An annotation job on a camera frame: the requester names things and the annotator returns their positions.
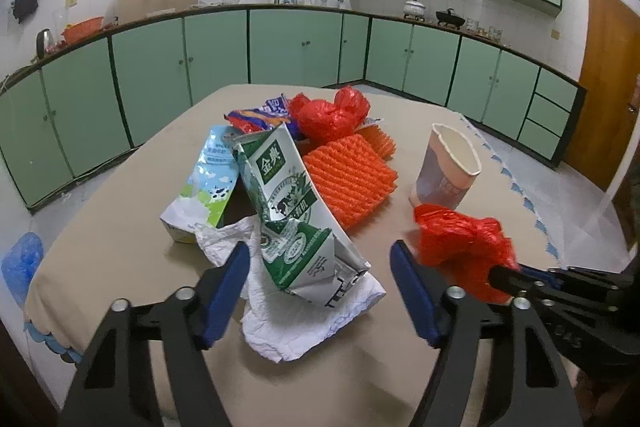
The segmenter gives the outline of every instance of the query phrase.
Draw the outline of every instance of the beige tablecloth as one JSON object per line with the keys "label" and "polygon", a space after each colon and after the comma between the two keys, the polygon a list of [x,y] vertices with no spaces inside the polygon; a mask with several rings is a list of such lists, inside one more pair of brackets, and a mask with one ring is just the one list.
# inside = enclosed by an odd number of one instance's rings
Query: beige tablecloth
{"label": "beige tablecloth", "polygon": [[[116,298],[133,305],[164,300],[175,289],[194,285],[209,263],[193,245],[174,243],[158,219],[184,185],[212,124],[223,113],[258,107],[284,92],[303,90],[332,100],[334,91],[292,86],[228,86],[181,115],[117,167],[60,234],[38,269],[25,315],[38,330],[83,352],[108,306]],[[408,201],[434,122],[463,131],[478,150],[482,173],[459,210],[494,216],[513,238],[519,261],[555,266],[546,253],[545,233],[512,180],[462,117],[445,108],[384,95],[367,95],[370,114],[398,151],[389,165],[398,189],[366,225],[350,233],[387,295],[368,314],[295,362],[263,359],[242,339],[241,307],[225,336],[205,352],[212,377],[236,427],[356,425],[405,426],[429,379],[438,352],[419,339],[388,267],[389,247],[404,239],[415,248],[419,235]],[[159,343],[152,343],[154,378],[163,412],[174,410]],[[477,412],[486,349],[481,349],[468,413]]]}

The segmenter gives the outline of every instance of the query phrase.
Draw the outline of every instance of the drawer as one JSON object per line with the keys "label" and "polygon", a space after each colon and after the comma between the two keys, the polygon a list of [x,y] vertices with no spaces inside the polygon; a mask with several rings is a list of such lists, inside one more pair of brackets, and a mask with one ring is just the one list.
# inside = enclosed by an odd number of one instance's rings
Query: drawer
{"label": "drawer", "polygon": [[535,94],[527,115],[529,120],[539,123],[558,136],[562,136],[569,113],[555,103]]}
{"label": "drawer", "polygon": [[525,120],[518,141],[550,160],[558,148],[560,139],[537,123]]}
{"label": "drawer", "polygon": [[556,102],[567,111],[571,111],[572,107],[574,107],[575,94],[578,92],[578,88],[568,83],[564,78],[560,78],[543,68],[540,70],[536,92]]}

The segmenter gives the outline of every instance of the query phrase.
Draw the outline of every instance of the kitchen counter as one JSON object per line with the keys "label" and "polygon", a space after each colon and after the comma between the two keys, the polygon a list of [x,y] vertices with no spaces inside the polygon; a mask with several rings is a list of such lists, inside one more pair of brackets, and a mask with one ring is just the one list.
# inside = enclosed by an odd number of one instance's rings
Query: kitchen counter
{"label": "kitchen counter", "polygon": [[339,9],[339,8],[333,8],[333,7],[326,7],[326,6],[296,6],[296,5],[286,5],[286,4],[236,4],[236,5],[224,5],[224,6],[206,6],[206,7],[199,7],[199,8],[193,8],[193,9],[189,9],[189,10],[183,10],[183,11],[177,11],[177,12],[172,12],[172,13],[167,13],[167,14],[162,14],[162,15],[157,15],[154,17],[149,17],[147,19],[144,20],[139,20],[139,21],[135,21],[135,22],[130,22],[127,24],[123,24],[120,26],[116,26],[114,28],[111,28],[109,30],[101,30],[100,32],[91,35],[90,37],[87,37],[86,39],[83,39],[82,41],[76,42],[75,44],[72,44],[70,46],[67,46],[66,48],[54,53],[54,54],[50,54],[47,55],[47,57],[38,60],[37,62],[35,62],[34,64],[30,65],[30,66],[25,66],[20,68],[19,70],[15,71],[15,73],[11,74],[7,80],[4,82],[4,84],[2,85],[2,87],[0,88],[0,94],[4,93],[7,89],[9,89],[12,86],[15,86],[15,84],[17,84],[18,82],[20,82],[23,78],[29,76],[31,73],[33,73],[33,71],[36,71],[38,69],[40,69],[41,67],[45,66],[46,64],[48,64],[49,62],[51,62],[52,60],[55,60],[56,58],[62,57],[63,55],[66,55],[78,48],[81,48],[82,46],[85,46],[86,44],[90,44],[91,42],[97,41],[99,39],[108,37],[110,35],[115,35],[117,33],[126,31],[126,30],[130,30],[132,28],[137,28],[139,26],[145,26],[148,24],[153,24],[153,23],[157,23],[157,22],[161,22],[161,21],[165,21],[165,20],[170,20],[170,19],[175,19],[175,18],[180,18],[180,17],[188,17],[191,15],[198,15],[198,14],[204,14],[204,13],[216,13],[216,12],[223,12],[223,11],[233,11],[233,10],[254,10],[254,9],[285,9],[285,10],[318,10],[318,11],[326,11],[326,12],[338,12],[338,13],[346,13],[346,14],[353,14],[353,15],[362,15],[365,17],[373,17],[376,19],[384,19],[384,20],[392,20],[392,21],[398,21],[398,22],[405,22],[407,24],[414,24],[414,25],[420,25],[420,26],[427,26],[430,28],[436,28],[440,31],[444,31],[444,32],[449,32],[449,33],[453,33],[456,35],[462,35],[466,38],[469,39],[474,39],[476,41],[480,41],[483,42],[484,44],[488,44],[491,46],[494,46],[495,48],[499,48],[502,50],[506,50],[508,52],[510,52],[511,54],[517,55],[518,57],[522,57],[526,60],[528,60],[529,62],[533,62],[536,65],[542,66],[543,68],[545,68],[546,70],[551,71],[553,74],[556,74],[557,76],[560,76],[561,78],[564,78],[567,82],[570,82],[571,84],[574,84],[574,86],[579,86],[579,83],[576,82],[574,79],[566,76],[565,74],[561,73],[560,71],[548,66],[547,64],[545,64],[544,62],[541,62],[539,60],[536,60],[533,57],[530,57],[529,55],[526,55],[524,53],[521,53],[519,51],[516,51],[514,49],[511,49],[508,46],[502,46],[500,44],[497,44],[496,42],[478,36],[476,34],[467,32],[466,30],[456,30],[454,28],[449,28],[449,27],[444,27],[444,26],[438,26],[437,24],[431,23],[431,22],[420,22],[420,21],[414,21],[414,20],[405,20],[404,18],[400,17],[400,16],[388,16],[388,15],[375,15],[375,14],[371,14],[371,13],[366,13],[366,12],[360,12],[357,10],[344,10],[344,9]]}

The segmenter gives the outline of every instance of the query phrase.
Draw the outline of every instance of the blue plastic bag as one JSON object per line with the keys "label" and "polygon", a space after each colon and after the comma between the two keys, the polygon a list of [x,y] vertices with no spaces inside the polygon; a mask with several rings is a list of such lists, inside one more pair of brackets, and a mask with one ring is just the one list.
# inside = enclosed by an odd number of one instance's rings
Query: blue plastic bag
{"label": "blue plastic bag", "polygon": [[4,281],[22,309],[27,300],[31,279],[43,257],[42,240],[38,234],[27,232],[2,259],[1,269]]}

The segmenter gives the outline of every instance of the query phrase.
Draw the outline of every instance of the crumpled paper towel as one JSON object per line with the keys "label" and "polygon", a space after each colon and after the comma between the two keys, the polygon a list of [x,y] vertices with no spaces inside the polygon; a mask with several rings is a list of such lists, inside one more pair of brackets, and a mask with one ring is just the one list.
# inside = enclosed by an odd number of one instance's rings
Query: crumpled paper towel
{"label": "crumpled paper towel", "polygon": [[222,266],[238,241],[249,247],[251,266],[241,297],[246,299],[242,333],[255,351],[272,362],[299,359],[386,295],[370,273],[333,308],[320,308],[276,287],[260,253],[260,221],[245,217],[223,229],[199,227],[196,240],[215,266]]}

